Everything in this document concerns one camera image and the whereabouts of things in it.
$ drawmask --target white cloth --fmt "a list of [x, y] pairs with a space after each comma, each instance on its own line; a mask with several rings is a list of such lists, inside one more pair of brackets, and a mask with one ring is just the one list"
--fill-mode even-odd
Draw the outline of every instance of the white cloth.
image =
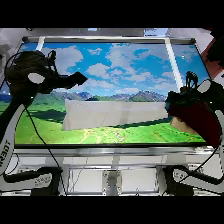
[[117, 126], [167, 118], [163, 102], [65, 100], [63, 130]]

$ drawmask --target white vertical strip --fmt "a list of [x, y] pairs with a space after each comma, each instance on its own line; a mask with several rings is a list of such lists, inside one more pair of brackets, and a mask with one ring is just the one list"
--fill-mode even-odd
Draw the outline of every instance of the white vertical strip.
[[39, 37], [39, 41], [38, 41], [36, 50], [41, 51], [41, 49], [44, 45], [44, 39], [45, 39], [45, 37]]
[[173, 74], [174, 74], [174, 77], [175, 77], [175, 80], [176, 80], [177, 89], [178, 89], [178, 91], [180, 91], [180, 88], [183, 86], [183, 81], [182, 81], [182, 78], [180, 76], [180, 72], [179, 72], [179, 69], [178, 69], [178, 66], [177, 66], [177, 62], [176, 62], [175, 55], [174, 55], [174, 52], [173, 52], [173, 48], [171, 46], [169, 38], [165, 38], [165, 44], [166, 44], [166, 49], [167, 49], [167, 52], [168, 52], [168, 55], [169, 55], [170, 63], [171, 63], [172, 69], [173, 69]]

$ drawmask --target screen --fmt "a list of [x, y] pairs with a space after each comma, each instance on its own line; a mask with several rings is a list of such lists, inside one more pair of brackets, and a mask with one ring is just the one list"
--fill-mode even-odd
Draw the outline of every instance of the screen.
[[[35, 50], [36, 46], [36, 43], [26, 43], [21, 51]], [[199, 83], [209, 78], [195, 46], [172, 45], [172, 48], [183, 82], [187, 71], [195, 72], [199, 77]], [[70, 75], [79, 71], [88, 80], [70, 90], [56, 89], [50, 94], [36, 96], [29, 111], [46, 143], [204, 142], [198, 134], [181, 132], [172, 127], [172, 117], [164, 116], [163, 105], [168, 92], [177, 91], [165, 44], [60, 42], [44, 43], [41, 51], [47, 56], [51, 50], [56, 51], [56, 67], [59, 74]], [[0, 96], [2, 112], [11, 97], [5, 84], [2, 85]], [[97, 107], [97, 115], [97, 105], [101, 101], [107, 106], [110, 102], [111, 105], [114, 102], [132, 103], [134, 107], [129, 108], [128, 113], [138, 115], [139, 111], [139, 116], [133, 123], [129, 121], [91, 128], [88, 119], [77, 113], [79, 123], [85, 123], [84, 128], [79, 125], [77, 130], [64, 131], [62, 125], [66, 115], [65, 100], [76, 100], [78, 105], [84, 106], [83, 111], [87, 114], [90, 108], [89, 114], [93, 117], [95, 115], [91, 113], [92, 105], [96, 105], [94, 108]], [[148, 120], [143, 118], [142, 110], [145, 110]], [[26, 112], [18, 123], [15, 141], [16, 144], [42, 144]]]

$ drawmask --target black cable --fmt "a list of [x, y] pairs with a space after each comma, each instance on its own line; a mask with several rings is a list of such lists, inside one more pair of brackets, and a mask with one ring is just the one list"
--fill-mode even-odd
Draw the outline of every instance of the black cable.
[[[37, 128], [36, 128], [36, 125], [34, 124], [33, 118], [32, 118], [32, 116], [30, 115], [30, 112], [28, 111], [27, 107], [25, 107], [25, 110], [26, 110], [28, 116], [30, 117], [30, 120], [31, 120], [31, 122], [32, 122], [32, 124], [33, 124], [34, 130], [35, 130], [37, 136], [38, 136], [39, 139], [44, 143], [45, 147], [47, 148], [47, 150], [48, 150], [49, 153], [51, 154], [52, 158], [53, 158], [54, 161], [56, 162], [56, 164], [57, 164], [57, 166], [58, 166], [58, 169], [60, 169], [60, 166], [59, 166], [59, 164], [58, 164], [58, 161], [55, 159], [55, 157], [54, 157], [53, 153], [51, 152], [51, 150], [49, 149], [47, 143], [46, 143], [46, 142], [43, 140], [43, 138], [39, 135], [39, 133], [38, 133], [38, 131], [37, 131]], [[60, 174], [60, 179], [61, 179], [61, 183], [62, 183], [62, 187], [63, 187], [64, 193], [65, 193], [66, 196], [68, 196], [67, 193], [66, 193], [66, 190], [65, 190], [65, 186], [64, 186], [64, 182], [63, 182], [63, 179], [62, 179], [61, 174]]]
[[6, 175], [9, 175], [10, 173], [12, 173], [17, 168], [17, 166], [19, 165], [19, 162], [20, 162], [19, 156], [18, 156], [17, 153], [14, 153], [14, 154], [17, 156], [17, 163], [16, 163], [15, 167], [9, 173], [5, 173]]
[[[213, 153], [200, 165], [200, 166], [198, 166], [195, 170], [193, 170], [192, 172], [194, 173], [194, 172], [196, 172], [196, 171], [198, 171], [202, 166], [204, 166], [214, 155], [215, 155], [215, 153], [217, 152], [217, 150], [219, 149], [219, 147], [218, 148], [216, 148], [214, 151], [213, 151]], [[186, 177], [184, 177], [182, 180], [180, 180], [179, 182], [174, 182], [174, 187], [176, 186], [176, 184], [177, 183], [181, 183], [182, 181], [184, 181], [184, 180], [186, 180], [188, 177], [189, 177], [190, 175], [188, 174]]]

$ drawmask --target large display screen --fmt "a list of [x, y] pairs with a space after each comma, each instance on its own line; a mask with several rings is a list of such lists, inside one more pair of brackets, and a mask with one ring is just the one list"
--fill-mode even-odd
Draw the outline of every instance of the large display screen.
[[[21, 51], [35, 50], [36, 46], [36, 43], [26, 43]], [[172, 45], [172, 48], [183, 82], [187, 71], [195, 72], [199, 83], [209, 78], [194, 45]], [[29, 111], [46, 143], [204, 142], [197, 134], [181, 132], [172, 127], [172, 117], [164, 115], [164, 101], [168, 92], [177, 91], [165, 44], [60, 42], [44, 43], [41, 51], [47, 56], [51, 50], [57, 53], [56, 66], [60, 74], [71, 75], [79, 71], [88, 80], [82, 86], [70, 90], [56, 89], [50, 94], [38, 94], [35, 98]], [[10, 100], [8, 88], [3, 84], [0, 90], [1, 112]], [[76, 130], [62, 130], [66, 115], [65, 100], [76, 100], [76, 104], [83, 108], [83, 114], [86, 114], [86, 117], [82, 117], [81, 110], [77, 113], [74, 111], [79, 121]], [[129, 115], [135, 113], [137, 120], [92, 128], [89, 124], [92, 119], [88, 123], [88, 114], [89, 118], [92, 116], [94, 119], [97, 111], [100, 112], [98, 105], [101, 101], [107, 106], [115, 102], [122, 105], [131, 103], [133, 106], [129, 109], [125, 106], [125, 110], [129, 110]], [[18, 123], [15, 142], [42, 144], [26, 112]]]

